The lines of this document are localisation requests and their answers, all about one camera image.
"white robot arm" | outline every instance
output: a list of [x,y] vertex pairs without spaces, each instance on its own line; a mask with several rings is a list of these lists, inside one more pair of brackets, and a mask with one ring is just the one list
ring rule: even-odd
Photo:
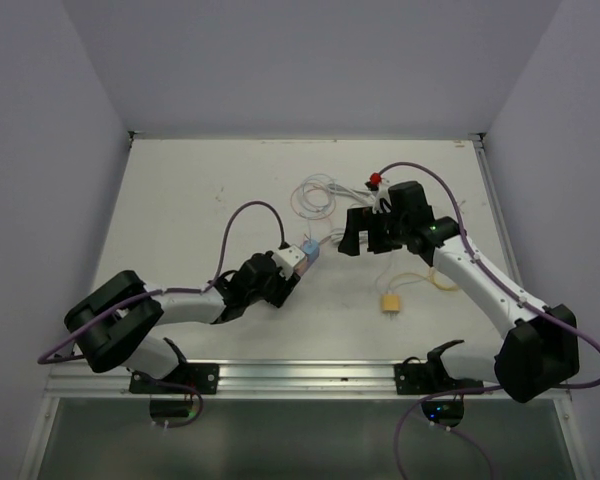
[[[221,324],[242,316],[259,300],[281,307],[315,258],[295,245],[256,253],[235,271],[220,275],[208,289],[163,289],[145,284],[137,274],[120,272],[72,308],[65,317],[69,332],[89,324],[125,299],[146,296],[89,328],[77,344],[91,369],[106,372],[118,366],[150,378],[180,383],[187,362],[169,339],[150,335],[156,325],[182,322]],[[164,292],[152,297],[151,292]]]
[[[578,372],[576,337],[533,312],[535,308],[575,327],[575,317],[569,309],[563,305],[549,308],[525,292],[481,255],[471,238],[462,238],[455,220],[435,219],[418,182],[387,188],[379,176],[375,185],[373,180],[372,176],[368,186],[385,192],[382,208],[376,205],[349,209],[338,250],[359,255],[362,231],[368,232],[367,250],[376,254],[406,245],[411,253],[459,285],[503,340],[500,345],[491,346],[474,344],[470,338],[452,340],[429,352],[424,363],[405,361],[401,372],[409,383],[423,387],[421,393],[454,390],[466,385],[462,382],[468,379],[498,383],[514,400],[527,402]],[[516,292],[518,301],[506,295],[503,286]]]

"white table surface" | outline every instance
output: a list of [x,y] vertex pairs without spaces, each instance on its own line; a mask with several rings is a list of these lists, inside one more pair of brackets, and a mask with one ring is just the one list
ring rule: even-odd
[[[120,270],[135,270],[146,282],[199,286],[215,271],[227,219],[242,203],[260,199],[280,212],[287,241],[300,244],[307,221],[292,213],[291,191],[313,173],[328,173],[344,185],[362,187],[382,166],[407,160],[440,174],[461,204],[469,234],[484,254],[506,271],[478,160],[471,142],[346,140],[136,140],[104,246],[94,287]],[[437,216],[451,205],[434,180],[399,168],[393,182],[420,181]],[[344,226],[338,199],[333,225]],[[312,222],[322,238],[328,221]],[[225,270],[239,268],[255,252],[275,249],[277,224],[261,207],[234,223]],[[406,248],[359,257],[330,244],[281,309],[260,302],[224,325],[158,326],[152,335],[174,340],[189,358],[223,360],[384,360],[424,356],[457,338],[498,341],[486,316],[462,292],[443,293],[427,282],[402,287],[403,309],[389,319],[380,312],[380,285],[403,271],[426,273],[427,265]],[[448,281],[440,275],[440,281]]]

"purple cable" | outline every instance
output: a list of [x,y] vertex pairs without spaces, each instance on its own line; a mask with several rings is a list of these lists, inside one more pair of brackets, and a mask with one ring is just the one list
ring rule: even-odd
[[63,341],[61,341],[59,344],[55,345],[54,347],[50,348],[49,350],[44,352],[42,355],[40,355],[38,357],[38,364],[39,365],[49,365],[51,363],[72,362],[74,360],[80,360],[80,359],[84,358],[84,355],[75,355],[73,357],[60,357],[60,358],[49,358],[49,357],[51,357],[51,355],[53,355],[54,353],[57,353],[58,350],[66,347],[71,342],[75,341],[76,338],[78,338],[80,335],[83,335],[90,328],[93,328],[94,325],[97,325],[98,323],[102,322],[105,318],[109,318],[111,315],[116,313],[118,310],[127,308],[128,306],[133,305],[134,303],[137,303],[140,300],[143,300],[145,298],[153,297],[154,295],[161,295],[162,293],[163,293],[162,290],[151,290],[150,292],[144,292],[144,293],[140,293],[138,295],[134,295],[133,297],[125,298],[121,302],[116,303],[114,306],[107,308],[100,315],[96,315],[94,318],[89,320],[83,326],[81,326],[80,328],[78,328],[77,330],[72,332],[71,335],[69,335],[67,338],[65,338]]
[[233,215],[231,215],[231,217],[229,217],[229,221],[227,222],[227,226],[225,227],[224,235],[222,237],[222,245],[220,246],[220,259],[218,260],[218,268],[216,269],[216,273],[213,276],[213,279],[211,279],[209,281],[209,283],[207,284],[207,286],[204,289],[187,288],[187,287],[171,287],[171,288],[167,288],[165,290],[156,289],[156,290],[152,290],[150,292],[140,293],[138,295],[134,295],[133,297],[126,298],[126,299],[122,300],[121,302],[116,303],[112,307],[108,308],[104,312],[100,313],[99,315],[96,315],[89,322],[85,323],[82,327],[80,327],[76,331],[72,332],[62,342],[55,345],[53,348],[50,348],[46,352],[44,352],[42,355],[40,355],[38,357],[38,364],[39,365],[49,365],[49,364],[53,364],[53,363],[72,362],[74,360],[83,359],[84,355],[74,355],[74,356],[70,356],[70,357],[57,357],[57,358],[50,358],[50,357],[52,355],[54,355],[55,353],[57,353],[60,349],[69,345],[71,342],[75,342],[76,339],[78,337],[80,337],[80,335],[83,335],[87,330],[92,328],[94,325],[99,324],[104,319],[109,318],[111,315],[116,313],[116,311],[121,310],[123,308],[127,308],[128,306],[133,305],[133,304],[139,302],[140,300],[144,300],[145,298],[149,298],[149,297],[153,297],[153,296],[157,296],[157,295],[165,295],[168,293],[200,294],[200,293],[206,293],[209,290],[211,290],[211,288],[213,288],[215,283],[218,281],[218,278],[220,277],[220,272],[222,271],[222,264],[224,263],[224,256],[225,256],[225,252],[227,250],[227,240],[229,238],[229,231],[231,230],[231,225],[233,225],[234,220],[240,214],[240,212],[242,212],[245,208],[251,207],[253,205],[262,205],[263,207],[266,207],[269,210],[271,210],[271,212],[273,212],[273,215],[276,217],[276,220],[278,221],[278,226],[280,227],[280,244],[281,245],[284,244],[285,243],[284,225],[282,224],[282,219],[280,218],[280,215],[278,214],[276,209],[273,208],[270,204],[263,202],[261,200],[252,200],[251,202],[247,202],[244,205],[240,206],[235,212],[233,212]]
[[[424,402],[428,402],[429,400],[432,400],[434,398],[444,397],[447,395],[476,395],[476,394],[481,394],[481,393],[486,393],[486,392],[495,392],[496,390],[502,390],[502,387],[499,385],[496,385],[493,387],[460,388],[457,390],[450,390],[448,392],[433,393],[431,395],[427,395],[426,397],[422,397],[421,399],[417,400],[413,405],[411,405],[411,407],[409,407],[407,409],[407,411],[404,412],[402,417],[400,417],[400,420],[398,420],[398,424],[396,425],[395,432],[393,433],[393,456],[396,460],[396,465],[398,466],[398,470],[399,470],[402,478],[404,480],[408,480],[407,472],[405,471],[404,466],[402,465],[402,462],[400,461],[400,448],[399,448],[400,447],[400,431],[402,430],[402,426],[404,425],[404,422],[407,420],[409,415],[411,415],[411,413],[416,408],[418,408],[419,405],[423,404]],[[443,428],[443,429],[446,428],[446,427],[444,427],[442,425],[438,425],[438,424],[436,424],[436,426]],[[491,457],[489,456],[489,454],[480,445],[478,445],[478,443],[473,438],[471,438],[466,433],[463,433],[463,432],[460,432],[460,431],[454,430],[454,429],[451,429],[451,433],[466,440],[467,442],[471,443],[474,447],[476,447],[478,449],[478,451],[482,454],[482,456],[485,458],[485,460],[489,464],[490,478],[492,478],[492,479],[495,478],[496,477],[496,469],[495,469],[495,466],[494,466],[493,461],[491,460]]]
[[[535,306],[529,304],[526,301],[520,302],[520,297],[516,294],[516,292],[514,292],[509,287],[507,287],[504,283],[502,283],[502,281],[489,269],[489,267],[487,267],[484,263],[482,263],[482,260],[475,257],[475,252],[473,251],[473,248],[471,248],[471,245],[469,244],[469,240],[467,239],[467,232],[464,228],[464,221],[462,219],[462,214],[460,212],[460,207],[458,206],[458,202],[456,201],[456,198],[453,195],[453,192],[451,191],[449,186],[438,174],[436,174],[432,170],[429,170],[427,167],[423,167],[422,165],[418,165],[417,163],[411,163],[411,162],[392,163],[392,164],[384,167],[378,173],[380,173],[380,175],[382,175],[387,170],[390,170],[394,167],[399,167],[399,166],[416,168],[418,170],[421,170],[421,171],[431,175],[442,186],[442,188],[445,190],[445,192],[447,192],[447,195],[449,196],[449,200],[451,200],[451,205],[453,206],[453,210],[456,214],[456,218],[458,219],[458,225],[460,227],[460,237],[462,238],[462,243],[463,243],[464,247],[466,248],[467,253],[475,261],[475,263],[478,265],[478,267],[480,267],[480,270],[482,270],[482,272],[487,277],[489,277],[489,279],[493,283],[495,283],[504,293],[506,293],[509,297],[511,297],[517,303],[521,303],[526,309],[530,310],[531,312],[535,313],[536,315],[539,315],[540,317],[544,318],[548,322],[551,322],[554,325],[557,325],[558,327],[566,330],[570,334],[580,337],[582,340],[584,340],[589,345],[591,345],[593,348],[595,348],[596,351],[600,354],[600,344],[595,339],[593,339],[586,333],[581,332],[577,328],[573,328],[571,325],[567,325],[566,323],[558,320],[557,318],[552,317],[548,313],[544,312],[543,310],[540,310],[539,308],[536,308]],[[596,380],[592,380],[590,382],[578,383],[578,384],[573,384],[573,385],[559,385],[558,387],[565,388],[565,389],[582,390],[585,388],[597,387],[599,385],[600,385],[600,378],[598,378]]]

